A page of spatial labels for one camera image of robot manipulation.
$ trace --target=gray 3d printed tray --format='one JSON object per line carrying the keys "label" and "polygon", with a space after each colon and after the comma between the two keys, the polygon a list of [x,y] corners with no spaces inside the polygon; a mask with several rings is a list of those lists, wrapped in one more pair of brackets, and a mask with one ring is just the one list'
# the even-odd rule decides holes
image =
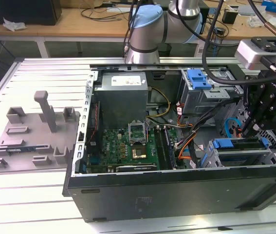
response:
{"label": "gray 3d printed tray", "polygon": [[43,113],[9,109],[9,122],[0,138],[0,172],[67,167],[76,142],[79,112],[65,107],[62,113],[55,113],[47,96],[46,91],[37,91],[34,96]]}

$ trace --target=motherboard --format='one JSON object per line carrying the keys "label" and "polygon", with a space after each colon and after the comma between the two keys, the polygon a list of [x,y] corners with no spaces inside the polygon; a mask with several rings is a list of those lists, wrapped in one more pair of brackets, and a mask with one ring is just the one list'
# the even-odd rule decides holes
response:
{"label": "motherboard", "polygon": [[173,145],[177,141],[173,128],[143,129],[139,125],[130,130],[105,129],[101,155],[90,156],[88,168],[92,173],[172,169],[175,167]]}

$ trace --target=table leg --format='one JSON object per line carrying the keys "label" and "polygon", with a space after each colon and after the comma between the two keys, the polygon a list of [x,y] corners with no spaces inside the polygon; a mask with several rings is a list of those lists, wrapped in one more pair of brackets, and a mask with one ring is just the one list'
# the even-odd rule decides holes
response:
{"label": "table leg", "polygon": [[204,49],[205,42],[202,40],[197,41],[194,57],[202,57],[202,50]]}
{"label": "table leg", "polygon": [[40,56],[42,58],[50,58],[49,52],[45,45],[45,41],[40,39],[40,40],[37,40],[36,43],[40,52]]}
{"label": "table leg", "polygon": [[77,41],[76,45],[77,45],[77,51],[78,51],[78,53],[82,54],[83,53],[83,46],[82,46],[81,42]]}

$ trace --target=white slatted surface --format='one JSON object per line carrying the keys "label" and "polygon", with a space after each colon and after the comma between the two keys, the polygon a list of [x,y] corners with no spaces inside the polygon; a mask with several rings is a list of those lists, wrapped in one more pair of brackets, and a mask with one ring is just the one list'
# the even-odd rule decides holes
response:
{"label": "white slatted surface", "polygon": [[[0,90],[0,135],[10,106],[22,106],[26,113],[40,112],[33,99],[36,90],[48,91],[48,101],[55,111],[65,106],[78,110],[88,64],[88,59],[81,58],[24,61]],[[0,233],[204,233],[217,232],[218,226],[234,228],[226,234],[276,233],[276,202],[260,212],[87,224],[72,198],[61,194],[64,176],[64,170],[0,175]]]}

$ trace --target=wooden table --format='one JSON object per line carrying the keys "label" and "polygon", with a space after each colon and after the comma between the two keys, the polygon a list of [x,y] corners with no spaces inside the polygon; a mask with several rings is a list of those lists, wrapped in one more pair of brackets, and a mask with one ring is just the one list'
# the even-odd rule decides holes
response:
{"label": "wooden table", "polygon": [[[247,3],[247,0],[240,0],[240,2]],[[207,0],[205,3],[209,7],[217,7],[218,5],[217,2]],[[228,5],[240,5],[240,3],[235,0],[227,0],[223,4],[223,9]],[[114,14],[110,12],[94,12],[92,17],[104,17]],[[12,32],[0,25],[0,40],[35,41],[42,58],[48,58],[49,53],[45,46],[46,41],[122,42],[128,28],[128,22],[122,16],[118,16],[118,18],[121,20],[98,22],[82,17],[79,9],[64,8],[62,9],[62,16],[55,26],[27,25],[25,30]],[[247,25],[247,19],[248,17],[237,16],[233,25],[227,25],[230,33],[225,38],[225,43],[236,43],[237,40],[249,39],[253,36],[273,36],[265,27],[250,28]],[[206,37],[208,29],[209,26],[207,25],[203,37]]]}

